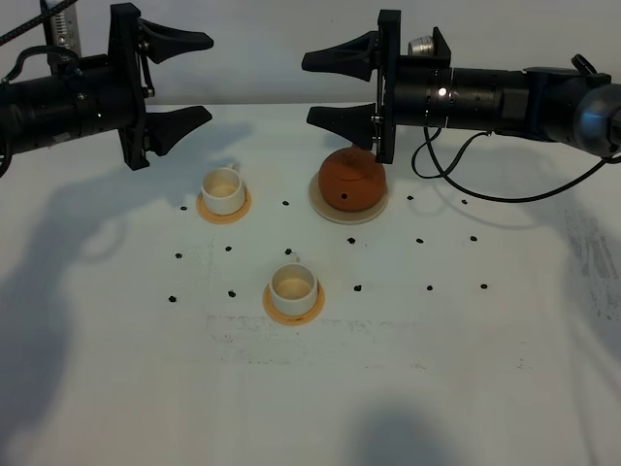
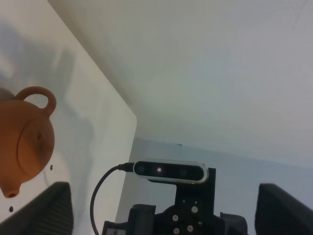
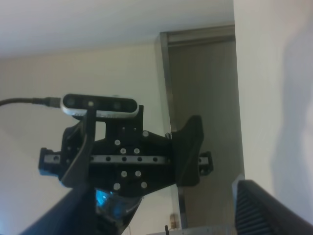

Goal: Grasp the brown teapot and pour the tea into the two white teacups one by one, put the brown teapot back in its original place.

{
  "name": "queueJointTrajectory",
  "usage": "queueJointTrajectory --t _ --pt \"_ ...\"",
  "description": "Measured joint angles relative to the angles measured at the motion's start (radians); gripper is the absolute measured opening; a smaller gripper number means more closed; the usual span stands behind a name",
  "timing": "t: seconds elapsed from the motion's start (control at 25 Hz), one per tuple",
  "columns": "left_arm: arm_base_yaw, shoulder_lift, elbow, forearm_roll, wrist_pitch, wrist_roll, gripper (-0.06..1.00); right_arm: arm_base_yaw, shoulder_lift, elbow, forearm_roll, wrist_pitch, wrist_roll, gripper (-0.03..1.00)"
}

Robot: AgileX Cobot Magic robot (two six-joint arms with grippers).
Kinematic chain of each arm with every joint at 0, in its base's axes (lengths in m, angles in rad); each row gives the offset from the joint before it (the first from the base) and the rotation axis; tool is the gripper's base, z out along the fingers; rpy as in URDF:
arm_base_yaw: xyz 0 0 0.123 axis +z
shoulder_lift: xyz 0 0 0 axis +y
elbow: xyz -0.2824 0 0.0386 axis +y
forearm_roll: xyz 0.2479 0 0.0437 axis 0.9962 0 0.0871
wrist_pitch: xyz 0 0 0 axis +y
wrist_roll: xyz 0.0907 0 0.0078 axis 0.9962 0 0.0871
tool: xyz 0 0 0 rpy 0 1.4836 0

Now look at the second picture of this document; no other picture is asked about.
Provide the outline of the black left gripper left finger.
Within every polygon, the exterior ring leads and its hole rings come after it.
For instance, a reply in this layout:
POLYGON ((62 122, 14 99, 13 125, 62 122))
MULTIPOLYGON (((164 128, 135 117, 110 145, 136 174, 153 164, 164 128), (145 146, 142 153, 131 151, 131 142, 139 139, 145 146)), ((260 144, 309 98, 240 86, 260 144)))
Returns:
POLYGON ((74 228, 68 182, 55 182, 0 223, 2 235, 70 235, 74 228))

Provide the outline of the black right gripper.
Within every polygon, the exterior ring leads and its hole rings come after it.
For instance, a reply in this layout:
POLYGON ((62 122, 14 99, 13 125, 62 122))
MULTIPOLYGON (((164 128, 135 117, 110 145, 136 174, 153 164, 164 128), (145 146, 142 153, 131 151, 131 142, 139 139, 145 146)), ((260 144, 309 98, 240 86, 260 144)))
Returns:
POLYGON ((197 206, 171 206, 156 214, 156 206, 137 204, 128 221, 106 221, 103 235, 246 235, 247 222, 242 216, 210 214, 197 206))

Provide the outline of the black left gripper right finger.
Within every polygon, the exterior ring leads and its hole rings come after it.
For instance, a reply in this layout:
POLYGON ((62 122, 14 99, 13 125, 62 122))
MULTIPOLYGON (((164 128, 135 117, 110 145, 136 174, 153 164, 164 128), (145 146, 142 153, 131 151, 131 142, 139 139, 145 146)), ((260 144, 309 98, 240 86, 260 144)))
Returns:
POLYGON ((255 213, 258 235, 311 235, 313 211, 275 184, 260 184, 255 213))

